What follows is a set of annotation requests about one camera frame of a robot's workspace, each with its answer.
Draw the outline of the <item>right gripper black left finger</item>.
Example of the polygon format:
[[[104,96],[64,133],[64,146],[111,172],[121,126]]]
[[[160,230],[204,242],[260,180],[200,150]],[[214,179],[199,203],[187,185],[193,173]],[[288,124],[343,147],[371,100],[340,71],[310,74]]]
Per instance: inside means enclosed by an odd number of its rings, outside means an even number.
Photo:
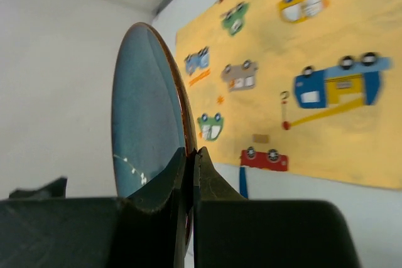
[[[186,151],[180,147],[158,176],[121,201],[118,267],[185,265],[186,165]]]

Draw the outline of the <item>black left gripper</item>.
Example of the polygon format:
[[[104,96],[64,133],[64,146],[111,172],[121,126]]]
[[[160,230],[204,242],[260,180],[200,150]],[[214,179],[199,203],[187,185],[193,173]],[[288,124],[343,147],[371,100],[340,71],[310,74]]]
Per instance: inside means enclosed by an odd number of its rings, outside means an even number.
[[[17,188],[10,192],[9,199],[47,199],[47,198],[65,198],[67,189],[66,177],[59,177],[39,188],[32,190],[23,190]]]

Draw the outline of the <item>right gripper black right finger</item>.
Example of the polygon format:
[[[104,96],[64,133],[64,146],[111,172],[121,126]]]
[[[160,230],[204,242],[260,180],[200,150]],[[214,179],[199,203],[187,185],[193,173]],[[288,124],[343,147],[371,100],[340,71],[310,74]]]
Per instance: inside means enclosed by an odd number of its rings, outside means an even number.
[[[206,147],[195,156],[193,176],[195,267],[218,267],[231,262],[244,236],[231,211],[246,201],[214,168]]]

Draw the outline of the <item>dark teal ceramic plate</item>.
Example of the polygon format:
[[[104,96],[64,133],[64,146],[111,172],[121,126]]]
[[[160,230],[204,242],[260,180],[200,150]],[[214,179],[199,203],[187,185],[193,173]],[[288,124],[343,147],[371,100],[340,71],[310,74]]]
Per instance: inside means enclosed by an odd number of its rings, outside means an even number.
[[[193,216],[195,127],[183,80],[154,27],[132,25],[118,51],[111,104],[111,141],[118,196],[129,198],[158,176],[175,151],[186,151],[186,252]]]

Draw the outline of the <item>yellow vehicle print cloth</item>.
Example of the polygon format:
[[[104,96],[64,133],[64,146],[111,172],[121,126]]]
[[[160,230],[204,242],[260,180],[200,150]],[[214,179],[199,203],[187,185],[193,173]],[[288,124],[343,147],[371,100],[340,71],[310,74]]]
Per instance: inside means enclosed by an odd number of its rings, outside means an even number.
[[[401,188],[401,0],[218,0],[176,51],[214,162]]]

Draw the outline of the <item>blue metal knife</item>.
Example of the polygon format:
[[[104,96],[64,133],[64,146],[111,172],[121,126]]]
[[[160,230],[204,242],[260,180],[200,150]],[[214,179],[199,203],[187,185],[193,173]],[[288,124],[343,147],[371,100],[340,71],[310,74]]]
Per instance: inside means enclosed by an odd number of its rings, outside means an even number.
[[[247,177],[246,177],[246,168],[241,166],[239,168],[239,192],[241,196],[248,199],[248,188],[247,188]]]

